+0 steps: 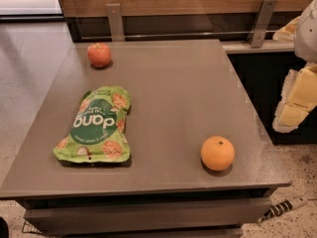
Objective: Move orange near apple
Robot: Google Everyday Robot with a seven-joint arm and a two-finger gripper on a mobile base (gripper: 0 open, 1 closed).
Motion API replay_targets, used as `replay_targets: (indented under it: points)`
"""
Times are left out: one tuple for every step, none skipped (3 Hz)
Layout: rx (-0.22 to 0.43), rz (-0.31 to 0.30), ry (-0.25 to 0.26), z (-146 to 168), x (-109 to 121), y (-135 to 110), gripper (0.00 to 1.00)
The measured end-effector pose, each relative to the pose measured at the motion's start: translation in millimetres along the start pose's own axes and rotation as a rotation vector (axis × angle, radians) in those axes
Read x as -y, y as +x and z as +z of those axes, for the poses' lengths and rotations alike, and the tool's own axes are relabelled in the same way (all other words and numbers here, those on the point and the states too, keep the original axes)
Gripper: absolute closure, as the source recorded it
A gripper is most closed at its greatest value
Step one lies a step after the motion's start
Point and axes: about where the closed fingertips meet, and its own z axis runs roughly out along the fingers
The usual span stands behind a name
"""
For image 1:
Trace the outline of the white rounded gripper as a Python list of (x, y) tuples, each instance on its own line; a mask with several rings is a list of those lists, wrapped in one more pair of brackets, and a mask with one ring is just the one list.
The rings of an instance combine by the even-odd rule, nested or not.
[[(294, 40), (294, 52), (299, 58), (317, 62), (317, 0), (313, 0), (300, 17), (277, 30), (272, 38), (278, 42)], [(289, 133), (297, 129), (316, 106), (317, 64), (308, 63), (300, 71), (291, 69), (274, 113), (273, 130)]]

